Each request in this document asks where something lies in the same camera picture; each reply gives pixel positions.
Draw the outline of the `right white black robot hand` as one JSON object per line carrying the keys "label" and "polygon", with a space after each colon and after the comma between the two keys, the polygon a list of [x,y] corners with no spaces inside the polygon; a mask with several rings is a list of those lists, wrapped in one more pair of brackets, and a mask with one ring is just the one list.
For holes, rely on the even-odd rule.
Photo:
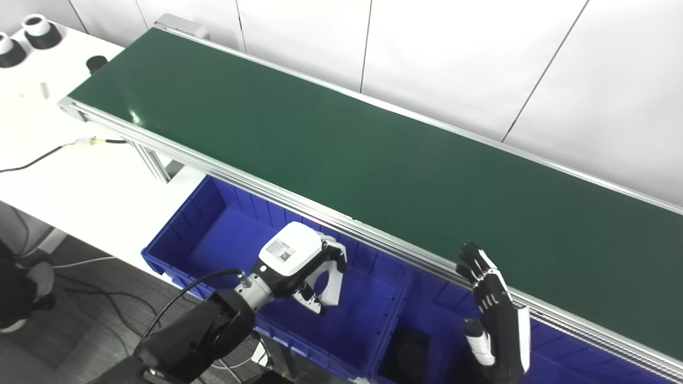
{"label": "right white black robot hand", "polygon": [[457,273],[468,280],[481,314],[465,317],[468,343],[457,379],[467,383],[522,383],[531,366],[531,316],[512,299],[502,272],[475,243],[459,251]]}

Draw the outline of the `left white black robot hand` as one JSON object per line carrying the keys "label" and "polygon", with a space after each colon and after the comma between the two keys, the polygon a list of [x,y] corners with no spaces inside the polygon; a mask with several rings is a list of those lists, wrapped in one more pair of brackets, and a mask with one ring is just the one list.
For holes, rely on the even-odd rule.
{"label": "left white black robot hand", "polygon": [[332,236],[299,222],[287,224],[258,253],[249,279],[254,310],[275,299],[293,297],[316,314],[338,306],[348,255]]}

